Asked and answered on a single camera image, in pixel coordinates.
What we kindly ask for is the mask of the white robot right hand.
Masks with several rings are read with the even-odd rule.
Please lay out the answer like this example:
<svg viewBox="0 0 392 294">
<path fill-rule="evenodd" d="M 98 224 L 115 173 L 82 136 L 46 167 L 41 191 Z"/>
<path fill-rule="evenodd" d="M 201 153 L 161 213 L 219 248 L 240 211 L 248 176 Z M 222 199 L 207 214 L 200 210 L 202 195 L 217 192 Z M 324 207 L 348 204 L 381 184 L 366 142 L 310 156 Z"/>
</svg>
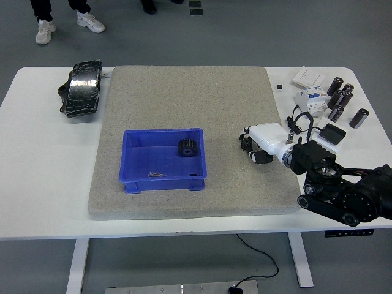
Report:
<svg viewBox="0 0 392 294">
<path fill-rule="evenodd" d="M 283 166 L 289 167 L 291 164 L 294 147 L 293 134 L 284 130 L 277 122 L 244 128 L 239 140 L 241 149 L 247 152 L 256 164 L 271 163 L 274 157 Z"/>
</svg>

